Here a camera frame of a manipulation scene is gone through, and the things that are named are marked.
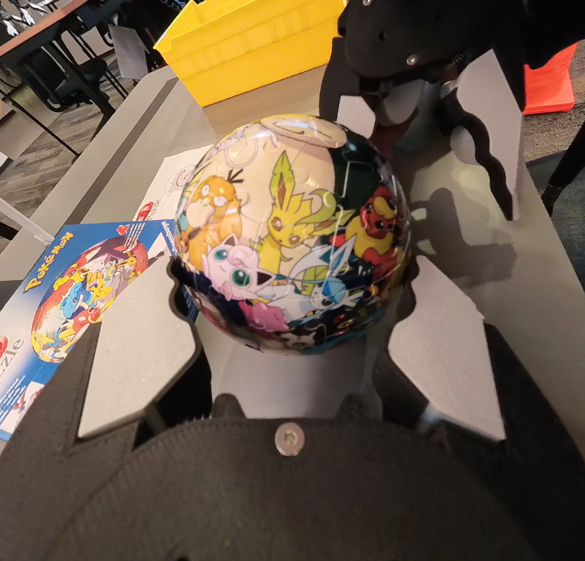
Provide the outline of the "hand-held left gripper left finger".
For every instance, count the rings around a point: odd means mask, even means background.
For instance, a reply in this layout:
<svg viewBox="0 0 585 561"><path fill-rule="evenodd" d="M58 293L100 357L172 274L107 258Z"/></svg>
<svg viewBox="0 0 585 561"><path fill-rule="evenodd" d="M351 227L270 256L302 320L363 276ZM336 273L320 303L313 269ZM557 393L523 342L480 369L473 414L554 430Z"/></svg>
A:
<svg viewBox="0 0 585 561"><path fill-rule="evenodd" d="M166 428L155 404L199 358L195 323L177 306L181 284L172 257L160 257L121 293L99 323L78 426L89 439L145 419Z"/></svg>

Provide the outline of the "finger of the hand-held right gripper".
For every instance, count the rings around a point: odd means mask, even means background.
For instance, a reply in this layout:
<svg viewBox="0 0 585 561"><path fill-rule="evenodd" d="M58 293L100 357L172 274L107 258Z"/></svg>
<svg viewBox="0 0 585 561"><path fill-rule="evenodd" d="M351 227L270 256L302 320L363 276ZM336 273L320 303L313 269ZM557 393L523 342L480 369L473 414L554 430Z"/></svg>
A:
<svg viewBox="0 0 585 561"><path fill-rule="evenodd" d="M346 39L332 40L331 56L319 90L319 117L345 127L366 126L366 102L362 96L360 77L350 66L346 55Z"/></svg>
<svg viewBox="0 0 585 561"><path fill-rule="evenodd" d="M473 60L442 86L440 106L454 126L450 147L458 161L483 167L504 217L519 219L523 114L494 51Z"/></svg>

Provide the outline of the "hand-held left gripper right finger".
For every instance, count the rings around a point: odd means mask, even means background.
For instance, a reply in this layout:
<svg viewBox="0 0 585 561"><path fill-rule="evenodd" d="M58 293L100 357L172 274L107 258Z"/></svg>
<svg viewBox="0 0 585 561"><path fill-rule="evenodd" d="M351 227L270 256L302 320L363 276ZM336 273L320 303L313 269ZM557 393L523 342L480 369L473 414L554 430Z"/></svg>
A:
<svg viewBox="0 0 585 561"><path fill-rule="evenodd" d="M415 262L414 307L394 326L388 353L426 400L418 427L448 422L504 440L484 316L428 258L418 256Z"/></svg>

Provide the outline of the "colourful puzzle ball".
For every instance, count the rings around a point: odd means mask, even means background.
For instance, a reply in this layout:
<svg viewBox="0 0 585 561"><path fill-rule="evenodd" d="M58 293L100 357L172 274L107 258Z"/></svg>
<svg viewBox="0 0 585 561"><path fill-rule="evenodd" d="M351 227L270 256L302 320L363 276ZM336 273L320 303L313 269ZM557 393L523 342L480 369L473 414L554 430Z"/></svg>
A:
<svg viewBox="0 0 585 561"><path fill-rule="evenodd" d="M412 217L369 139L286 114L209 148L173 235L181 281L217 330L261 352L311 355L382 320L411 259Z"/></svg>

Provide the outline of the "person's right forearm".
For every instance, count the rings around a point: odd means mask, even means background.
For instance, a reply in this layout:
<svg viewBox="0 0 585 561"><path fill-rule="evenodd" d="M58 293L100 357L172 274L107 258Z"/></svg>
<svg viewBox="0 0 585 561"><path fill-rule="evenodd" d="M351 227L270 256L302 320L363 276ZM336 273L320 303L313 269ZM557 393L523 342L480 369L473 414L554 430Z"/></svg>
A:
<svg viewBox="0 0 585 561"><path fill-rule="evenodd" d="M584 0L494 0L495 50L532 69L584 39Z"/></svg>

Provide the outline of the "blue puzzle box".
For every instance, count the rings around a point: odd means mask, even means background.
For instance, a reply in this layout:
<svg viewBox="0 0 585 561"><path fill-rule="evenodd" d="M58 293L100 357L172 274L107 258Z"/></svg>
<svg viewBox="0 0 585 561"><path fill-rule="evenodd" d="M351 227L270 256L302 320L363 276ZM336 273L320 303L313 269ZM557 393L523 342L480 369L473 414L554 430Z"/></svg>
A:
<svg viewBox="0 0 585 561"><path fill-rule="evenodd" d="M172 220L64 226L1 310L1 440L117 297L175 252Z"/></svg>

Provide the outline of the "orange plastic object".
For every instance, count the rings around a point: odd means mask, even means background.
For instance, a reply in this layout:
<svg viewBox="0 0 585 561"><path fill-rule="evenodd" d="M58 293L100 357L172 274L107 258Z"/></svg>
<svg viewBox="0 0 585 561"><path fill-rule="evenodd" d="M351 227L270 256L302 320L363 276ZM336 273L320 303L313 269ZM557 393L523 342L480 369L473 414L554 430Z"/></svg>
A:
<svg viewBox="0 0 585 561"><path fill-rule="evenodd" d="M524 115L568 112L575 105L569 67L577 43L552 57L543 67L524 66Z"/></svg>

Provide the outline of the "black furniture leg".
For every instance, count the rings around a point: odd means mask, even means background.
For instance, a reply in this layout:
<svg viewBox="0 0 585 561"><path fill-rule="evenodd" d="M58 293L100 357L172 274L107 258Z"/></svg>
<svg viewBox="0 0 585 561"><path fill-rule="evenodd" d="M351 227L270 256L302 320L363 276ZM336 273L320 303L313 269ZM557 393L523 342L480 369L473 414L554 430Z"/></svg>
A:
<svg viewBox="0 0 585 561"><path fill-rule="evenodd" d="M549 216L552 216L554 205L562 191L575 180L583 169L584 124L553 171L541 196Z"/></svg>

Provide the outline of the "large yellow plastic bin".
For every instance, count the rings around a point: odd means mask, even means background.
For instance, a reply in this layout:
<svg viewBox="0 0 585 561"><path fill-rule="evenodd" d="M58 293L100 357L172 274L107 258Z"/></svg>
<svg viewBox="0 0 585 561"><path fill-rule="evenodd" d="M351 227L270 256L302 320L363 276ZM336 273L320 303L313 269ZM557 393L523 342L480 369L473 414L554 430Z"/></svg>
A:
<svg viewBox="0 0 585 561"><path fill-rule="evenodd" d="M346 3L189 1L154 48L205 107L326 65Z"/></svg>

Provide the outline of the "white instruction sheet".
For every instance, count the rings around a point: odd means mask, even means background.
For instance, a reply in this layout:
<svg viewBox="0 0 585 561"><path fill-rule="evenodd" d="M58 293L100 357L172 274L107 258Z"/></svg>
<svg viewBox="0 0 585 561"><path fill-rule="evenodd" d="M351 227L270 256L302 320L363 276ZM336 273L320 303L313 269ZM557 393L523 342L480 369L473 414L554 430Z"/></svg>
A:
<svg viewBox="0 0 585 561"><path fill-rule="evenodd" d="M211 145L206 145L166 157L133 220L174 220L180 196L210 148Z"/></svg>

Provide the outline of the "white hanging paper sheet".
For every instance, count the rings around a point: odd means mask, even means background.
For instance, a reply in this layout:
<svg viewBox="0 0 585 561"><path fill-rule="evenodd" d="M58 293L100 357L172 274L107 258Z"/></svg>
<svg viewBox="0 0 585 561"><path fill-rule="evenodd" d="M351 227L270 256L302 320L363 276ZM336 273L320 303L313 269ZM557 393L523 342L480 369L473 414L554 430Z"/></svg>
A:
<svg viewBox="0 0 585 561"><path fill-rule="evenodd" d="M141 80L149 73L146 48L137 32L128 27L109 25L120 74L124 79Z"/></svg>

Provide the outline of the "black office chair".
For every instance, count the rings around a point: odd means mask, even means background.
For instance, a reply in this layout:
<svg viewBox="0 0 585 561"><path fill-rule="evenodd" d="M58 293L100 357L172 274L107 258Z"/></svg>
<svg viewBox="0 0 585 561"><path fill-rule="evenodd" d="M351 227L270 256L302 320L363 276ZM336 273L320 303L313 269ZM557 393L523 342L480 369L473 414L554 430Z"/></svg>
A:
<svg viewBox="0 0 585 561"><path fill-rule="evenodd" d="M119 89L116 77L107 67L106 61L101 58L82 63L79 70L94 90L101 90L101 82L104 79L110 82L114 89ZM60 113L73 106L92 103L79 82L66 74L58 63L44 52L24 61L19 76L41 102L54 112Z"/></svg>

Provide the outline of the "brown office desk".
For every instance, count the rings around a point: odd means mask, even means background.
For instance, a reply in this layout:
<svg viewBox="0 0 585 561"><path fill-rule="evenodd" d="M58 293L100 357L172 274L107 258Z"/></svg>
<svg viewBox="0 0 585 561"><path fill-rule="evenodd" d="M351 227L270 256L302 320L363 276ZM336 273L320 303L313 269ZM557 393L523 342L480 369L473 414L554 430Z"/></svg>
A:
<svg viewBox="0 0 585 561"><path fill-rule="evenodd" d="M106 20L132 0L70 0L46 16L40 23L1 45L1 63L19 60L29 53L51 44L64 32L80 29L87 32Z"/></svg>

